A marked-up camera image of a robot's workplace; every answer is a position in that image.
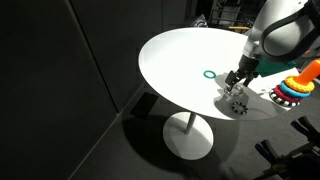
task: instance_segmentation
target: green ring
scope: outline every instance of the green ring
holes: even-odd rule
[[[216,73],[214,73],[213,71],[210,71],[210,70],[206,70],[204,73],[203,73],[204,77],[208,78],[208,79],[214,79],[215,77],[217,77]]]

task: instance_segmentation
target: blue ring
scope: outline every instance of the blue ring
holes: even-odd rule
[[[300,92],[294,91],[290,89],[283,81],[281,82],[280,88],[282,91],[284,91],[285,93],[287,93],[289,96],[292,96],[292,97],[306,98],[306,97],[309,97],[311,94],[310,92],[300,93]]]

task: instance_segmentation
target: table pedestal base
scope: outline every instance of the table pedestal base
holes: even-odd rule
[[[173,154],[187,160],[207,155],[214,141],[209,124],[190,112],[172,115],[163,127],[163,139]]]

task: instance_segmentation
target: red ring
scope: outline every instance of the red ring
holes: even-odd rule
[[[300,102],[302,98],[294,98],[290,97],[286,93],[282,92],[280,89],[280,85],[277,85],[276,88],[274,88],[274,92],[276,93],[277,96],[279,96],[281,99],[288,101],[288,102]]]

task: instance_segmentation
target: yellow ring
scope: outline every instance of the yellow ring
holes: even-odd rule
[[[309,82],[307,85],[302,85],[294,81],[295,77],[297,76],[288,76],[286,78],[285,83],[289,88],[301,93],[311,92],[314,89],[314,84],[312,81]]]

